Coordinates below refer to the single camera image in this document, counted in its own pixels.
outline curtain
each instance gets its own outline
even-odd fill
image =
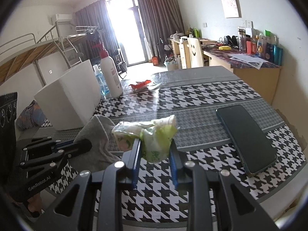
[[[157,43],[176,31],[184,32],[183,20],[177,0],[138,0],[140,15],[150,51],[159,56]]]
[[[77,11],[76,13],[77,26],[99,26],[102,29],[102,41],[109,55],[119,48],[116,34],[111,25],[111,20],[107,11],[107,4],[105,0],[99,0],[89,6]],[[99,50],[92,48],[98,42],[87,40],[81,44],[81,52],[84,53],[87,59],[92,59],[99,56]]]

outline smartphone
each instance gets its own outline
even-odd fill
[[[230,135],[249,177],[264,171],[277,161],[277,149],[243,106],[219,108],[216,114]]]

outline green and white plastic packaging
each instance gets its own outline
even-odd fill
[[[172,138],[177,133],[175,115],[150,122],[119,122],[112,130],[121,151],[132,149],[135,138],[142,141],[143,158],[159,163],[169,156]]]

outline metal bolt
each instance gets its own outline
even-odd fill
[[[193,161],[187,161],[187,162],[185,162],[185,166],[187,166],[187,167],[194,167],[195,163]]]
[[[220,174],[222,176],[229,176],[230,175],[230,171],[226,170],[226,169],[223,169],[222,171],[220,171]]]
[[[123,167],[123,166],[125,166],[125,163],[123,162],[123,161],[117,161],[116,163],[115,163],[115,167]]]
[[[84,171],[81,171],[81,172],[79,173],[79,175],[80,175],[81,177],[88,176],[89,174],[90,174],[90,171],[89,171],[89,170],[84,170]]]

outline bunk bed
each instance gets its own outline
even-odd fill
[[[76,34],[62,37],[59,30],[59,25],[61,24],[70,24],[75,27]],[[52,34],[52,30],[54,29],[56,29],[57,31],[56,37],[54,37]],[[0,48],[19,39],[20,41],[23,41],[23,39],[29,38],[29,36],[31,37],[30,39],[27,39],[6,49],[2,53],[0,53],[0,57],[7,51],[27,42],[33,41],[34,45],[17,51],[16,53],[10,55],[9,57],[5,58],[3,61],[0,62],[0,85],[4,83],[7,79],[12,77],[14,74],[18,73],[20,70],[32,63],[37,68],[42,82],[44,83],[44,85],[46,85],[41,69],[38,65],[38,60],[53,53],[60,52],[69,69],[71,67],[74,67],[75,65],[78,65],[82,61],[80,56],[78,55],[79,52],[75,46],[86,40],[89,34],[94,34],[97,29],[97,26],[75,26],[70,22],[55,22],[55,25],[50,30],[48,30],[46,34],[44,34],[38,41],[36,41],[35,35],[33,33],[29,33],[6,42],[5,44],[1,45]],[[69,59],[69,55],[71,55],[71,52],[77,53],[77,57],[73,58],[72,60]]]

